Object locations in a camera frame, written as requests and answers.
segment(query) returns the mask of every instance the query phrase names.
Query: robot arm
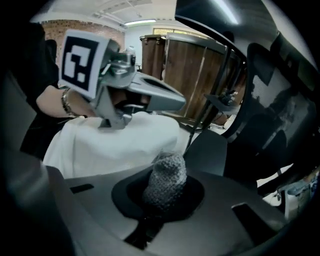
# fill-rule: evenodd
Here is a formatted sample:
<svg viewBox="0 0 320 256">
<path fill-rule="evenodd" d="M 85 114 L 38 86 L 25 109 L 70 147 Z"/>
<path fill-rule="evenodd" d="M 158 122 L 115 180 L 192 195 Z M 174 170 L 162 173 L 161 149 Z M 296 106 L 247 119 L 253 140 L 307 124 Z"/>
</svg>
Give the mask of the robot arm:
<svg viewBox="0 0 320 256">
<path fill-rule="evenodd" d="M 119 52 L 112 39 L 68 30 L 60 64 L 60 83 L 80 93 L 103 120 L 100 127 L 124 129 L 139 111 L 179 111 L 184 96 L 159 79 L 136 72 L 135 56 Z M 110 88 L 123 90 L 127 100 L 113 106 Z M 148 104 L 141 103 L 149 96 Z"/>
</svg>

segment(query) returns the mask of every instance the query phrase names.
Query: metal bracelet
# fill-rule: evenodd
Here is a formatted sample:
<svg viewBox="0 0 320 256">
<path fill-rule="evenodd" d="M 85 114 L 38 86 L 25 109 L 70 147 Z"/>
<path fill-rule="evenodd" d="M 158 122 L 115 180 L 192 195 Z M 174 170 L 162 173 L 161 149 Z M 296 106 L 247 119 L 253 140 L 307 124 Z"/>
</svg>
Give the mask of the metal bracelet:
<svg viewBox="0 0 320 256">
<path fill-rule="evenodd" d="M 68 91 L 70 90 L 70 88 L 64 90 L 63 94 L 62 94 L 62 97 L 61 97 L 61 103 L 62 103 L 62 107 L 64 109 L 64 111 L 67 113 L 67 115 L 70 117 L 70 118 L 77 118 L 79 117 L 80 115 L 74 113 L 72 110 L 71 110 L 71 107 L 70 107 L 70 104 L 68 102 L 68 98 L 67 98 L 67 94 L 68 94 Z"/>
</svg>

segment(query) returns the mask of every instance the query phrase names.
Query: metal rod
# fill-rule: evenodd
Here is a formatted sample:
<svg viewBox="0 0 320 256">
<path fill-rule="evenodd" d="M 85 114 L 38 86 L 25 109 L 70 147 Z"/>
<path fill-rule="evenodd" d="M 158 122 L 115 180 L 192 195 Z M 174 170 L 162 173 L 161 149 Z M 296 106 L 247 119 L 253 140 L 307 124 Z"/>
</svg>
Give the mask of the metal rod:
<svg viewBox="0 0 320 256">
<path fill-rule="evenodd" d="M 227 67 L 227 64 L 228 64 L 228 60 L 230 58 L 230 54 L 231 54 L 231 48 L 226 46 L 225 47 L 225 52 L 224 52 L 224 58 L 223 58 L 223 61 L 222 61 L 222 64 L 219 68 L 219 71 L 218 71 L 218 74 L 216 75 L 216 79 L 214 80 L 214 83 L 213 83 L 213 87 L 211 89 L 211 92 L 210 94 L 211 95 L 215 95 L 219 86 L 220 86 L 220 83 L 221 83 L 221 79 L 226 71 L 226 67 Z"/>
<path fill-rule="evenodd" d="M 191 94 L 191 97 L 190 97 L 190 100 L 189 100 L 189 104 L 188 104 L 188 106 L 187 106 L 187 108 L 186 108 L 186 110 L 185 110 L 184 116 L 187 115 L 188 110 L 189 110 L 190 105 L 191 105 L 191 101 L 192 101 L 193 98 L 194 98 L 194 95 L 195 95 L 195 92 L 196 92 L 196 89 L 197 89 L 197 86 L 198 86 L 198 83 L 199 83 L 200 75 L 201 75 L 201 72 L 202 72 L 202 68 L 203 68 L 203 66 L 204 66 L 206 52 L 207 52 L 207 48 L 205 48 L 204 51 L 203 51 L 202 60 L 201 60 L 201 64 L 200 64 L 200 69 L 199 69 L 199 72 L 198 72 L 198 76 L 197 76 L 197 78 L 196 78 L 196 81 L 195 81 L 195 84 L 194 84 L 194 89 L 193 89 L 193 92 L 192 92 L 192 94 Z"/>
<path fill-rule="evenodd" d="M 218 87 L 219 87 L 219 85 L 221 83 L 221 79 L 222 79 L 222 77 L 223 77 L 223 75 L 225 73 L 225 70 L 226 70 L 230 55 L 231 55 L 231 48 L 226 46 L 222 64 L 221 64 L 221 66 L 219 68 L 218 74 L 216 76 L 216 79 L 214 80 L 213 87 L 212 87 L 211 92 L 210 92 L 211 95 L 214 95 L 216 93 L 216 91 L 217 91 L 217 89 L 218 89 Z M 198 125 L 200 124 L 202 118 L 205 116 L 205 114 L 206 114 L 208 108 L 210 107 L 210 105 L 211 105 L 210 101 L 206 100 L 206 102 L 205 102 L 205 104 L 204 104 L 204 106 L 203 106 L 198 118 L 196 119 L 191 132 L 190 132 L 189 141 L 188 141 L 188 143 L 186 145 L 185 152 L 187 151 L 187 149 L 191 145 L 192 138 L 195 135 L 195 132 L 196 132 L 196 130 L 198 128 Z"/>
<path fill-rule="evenodd" d="M 243 69 L 243 64 L 242 63 L 243 63 L 242 60 L 239 60 L 238 63 L 236 64 L 236 68 L 235 68 L 235 72 L 234 72 L 234 74 L 232 76 L 232 80 L 231 80 L 231 82 L 229 83 L 229 85 L 227 87 L 228 90 L 232 90 L 235 87 L 235 85 L 236 85 L 236 83 L 238 81 L 238 78 L 240 76 L 240 73 L 241 73 L 241 71 Z"/>
<path fill-rule="evenodd" d="M 219 109 L 217 109 L 215 106 L 212 106 L 212 108 L 210 109 L 210 112 L 202 122 L 203 130 L 206 130 L 210 127 L 210 124 L 215 120 L 218 113 L 219 113 Z"/>
</svg>

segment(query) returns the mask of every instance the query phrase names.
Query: hand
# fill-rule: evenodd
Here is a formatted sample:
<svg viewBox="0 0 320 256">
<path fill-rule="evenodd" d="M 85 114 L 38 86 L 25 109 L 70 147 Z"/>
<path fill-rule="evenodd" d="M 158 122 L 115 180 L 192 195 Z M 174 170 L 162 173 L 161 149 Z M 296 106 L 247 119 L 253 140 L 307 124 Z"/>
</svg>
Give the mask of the hand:
<svg viewBox="0 0 320 256">
<path fill-rule="evenodd" d="M 122 101 L 127 100 L 126 92 L 124 90 L 113 88 L 109 90 L 109 93 L 110 93 L 112 104 L 114 106 Z M 147 95 L 141 96 L 141 103 L 148 104 L 149 102 L 150 102 L 150 96 L 147 96 Z"/>
<path fill-rule="evenodd" d="M 95 112 L 91 106 L 84 100 L 84 98 L 75 90 L 69 90 L 67 94 L 71 110 L 80 116 L 96 117 Z"/>
</svg>

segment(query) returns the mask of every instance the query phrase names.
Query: wood panel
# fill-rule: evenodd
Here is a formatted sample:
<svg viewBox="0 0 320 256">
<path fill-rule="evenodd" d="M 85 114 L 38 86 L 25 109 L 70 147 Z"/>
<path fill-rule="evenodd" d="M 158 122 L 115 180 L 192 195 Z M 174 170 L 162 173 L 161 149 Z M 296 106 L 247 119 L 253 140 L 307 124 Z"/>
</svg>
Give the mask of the wood panel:
<svg viewBox="0 0 320 256">
<path fill-rule="evenodd" d="M 160 35 L 144 37 L 142 42 L 142 73 L 161 79 L 166 40 Z"/>
<path fill-rule="evenodd" d="M 186 105 L 177 112 L 184 117 L 196 89 L 205 48 L 175 40 L 168 40 L 168 43 L 164 82 L 184 95 Z"/>
<path fill-rule="evenodd" d="M 224 74 L 221 78 L 221 82 L 220 82 L 218 88 L 216 89 L 215 95 L 220 95 L 224 91 L 224 89 L 226 89 L 228 87 L 229 83 L 232 80 L 233 75 L 237 72 L 236 66 L 237 66 L 237 62 L 234 59 L 230 58 L 228 60 L 227 66 L 226 66 L 226 71 L 224 72 Z M 218 115 L 216 115 L 216 110 L 215 110 L 215 108 L 213 109 L 213 106 L 211 105 L 208 108 L 206 115 L 203 117 L 204 123 L 206 122 L 206 120 L 211 121 L 213 124 L 222 126 L 228 120 L 228 116 L 223 113 L 219 113 Z"/>
<path fill-rule="evenodd" d="M 210 94 L 217 78 L 224 56 L 216 51 L 206 49 L 200 77 L 186 117 L 196 119 L 206 103 L 204 94 Z"/>
</svg>

